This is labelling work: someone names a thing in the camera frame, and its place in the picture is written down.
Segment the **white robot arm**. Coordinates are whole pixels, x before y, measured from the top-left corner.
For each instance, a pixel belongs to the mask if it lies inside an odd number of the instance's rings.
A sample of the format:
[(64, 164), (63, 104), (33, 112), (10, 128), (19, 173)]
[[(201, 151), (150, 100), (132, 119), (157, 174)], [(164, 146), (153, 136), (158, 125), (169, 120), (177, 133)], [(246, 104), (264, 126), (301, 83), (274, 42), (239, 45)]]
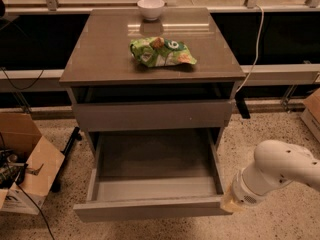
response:
[(235, 174), (220, 207), (229, 213), (254, 207), (292, 182), (320, 191), (320, 161), (302, 146), (263, 141), (254, 150), (254, 160)]

